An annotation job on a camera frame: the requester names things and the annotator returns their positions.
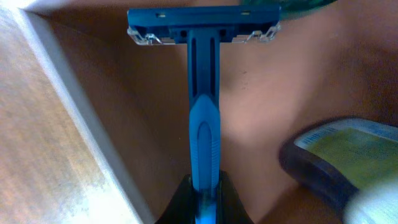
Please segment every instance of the disposable razor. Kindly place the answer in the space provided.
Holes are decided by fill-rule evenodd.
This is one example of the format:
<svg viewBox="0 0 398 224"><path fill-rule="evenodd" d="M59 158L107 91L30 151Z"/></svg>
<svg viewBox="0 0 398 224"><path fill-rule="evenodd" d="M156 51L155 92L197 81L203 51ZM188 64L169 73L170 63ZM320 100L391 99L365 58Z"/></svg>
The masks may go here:
<svg viewBox="0 0 398 224"><path fill-rule="evenodd" d="M187 44L192 175L157 223L252 223L220 172L220 43L271 41L279 4L130 9L127 33L139 45Z"/></svg>

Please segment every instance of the razor head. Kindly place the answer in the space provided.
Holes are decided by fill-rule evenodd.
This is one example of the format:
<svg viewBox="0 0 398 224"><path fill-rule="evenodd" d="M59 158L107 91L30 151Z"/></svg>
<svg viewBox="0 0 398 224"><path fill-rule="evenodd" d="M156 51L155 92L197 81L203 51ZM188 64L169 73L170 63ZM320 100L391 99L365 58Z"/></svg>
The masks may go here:
<svg viewBox="0 0 398 224"><path fill-rule="evenodd" d="M280 30L280 6L216 6L130 9L127 33L139 45L186 44L189 31L214 28L220 42L271 41Z"/></svg>

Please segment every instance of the rubber grip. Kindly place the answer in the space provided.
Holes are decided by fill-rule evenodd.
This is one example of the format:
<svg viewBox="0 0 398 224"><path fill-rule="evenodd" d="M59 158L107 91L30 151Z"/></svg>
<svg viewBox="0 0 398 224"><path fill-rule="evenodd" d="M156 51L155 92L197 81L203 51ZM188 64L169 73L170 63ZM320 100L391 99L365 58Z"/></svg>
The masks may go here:
<svg viewBox="0 0 398 224"><path fill-rule="evenodd" d="M198 192L215 189L220 173L220 112L205 94L190 112L189 136L193 188Z"/></svg>

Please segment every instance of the black plastic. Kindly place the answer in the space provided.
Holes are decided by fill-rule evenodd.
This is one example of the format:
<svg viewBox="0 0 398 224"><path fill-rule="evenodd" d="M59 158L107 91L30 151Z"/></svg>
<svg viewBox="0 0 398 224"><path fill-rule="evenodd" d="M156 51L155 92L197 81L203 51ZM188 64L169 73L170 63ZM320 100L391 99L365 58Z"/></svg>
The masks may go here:
<svg viewBox="0 0 398 224"><path fill-rule="evenodd" d="M286 141L279 152L279 162L283 170L321 197L341 219L348 200L359 189L327 161L296 146L294 141L324 124L347 118L353 117L329 119L313 124Z"/></svg>
<svg viewBox="0 0 398 224"><path fill-rule="evenodd" d="M169 205L156 224L195 223L196 193L190 175L186 175ZM219 224L254 224L246 213L232 181L226 172L220 172L217 188L217 223Z"/></svg>

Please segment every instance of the wooden table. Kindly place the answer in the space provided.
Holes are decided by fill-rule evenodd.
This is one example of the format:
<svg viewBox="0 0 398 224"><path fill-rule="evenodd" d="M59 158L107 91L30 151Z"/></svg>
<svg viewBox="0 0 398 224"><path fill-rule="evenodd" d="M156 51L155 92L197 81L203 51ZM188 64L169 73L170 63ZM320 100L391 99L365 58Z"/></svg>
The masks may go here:
<svg viewBox="0 0 398 224"><path fill-rule="evenodd" d="M0 5L0 223L133 223Z"/></svg>

